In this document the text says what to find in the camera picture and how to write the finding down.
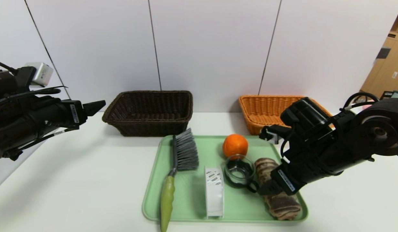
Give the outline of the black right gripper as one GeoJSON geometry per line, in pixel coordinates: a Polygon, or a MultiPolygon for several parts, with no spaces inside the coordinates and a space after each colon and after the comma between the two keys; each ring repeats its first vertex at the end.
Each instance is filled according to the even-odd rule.
{"type": "Polygon", "coordinates": [[[272,179],[261,184],[257,193],[261,196],[273,196],[285,192],[296,194],[305,185],[318,181],[325,176],[325,164],[313,155],[293,155],[284,159],[272,171],[272,179]]]}

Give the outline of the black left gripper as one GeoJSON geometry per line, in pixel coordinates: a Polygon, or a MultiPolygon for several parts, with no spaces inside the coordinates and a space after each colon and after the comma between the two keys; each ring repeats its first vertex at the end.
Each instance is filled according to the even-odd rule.
{"type": "Polygon", "coordinates": [[[29,100],[27,105],[28,130],[77,129],[87,117],[105,107],[105,100],[81,104],[74,100],[29,100]]]}

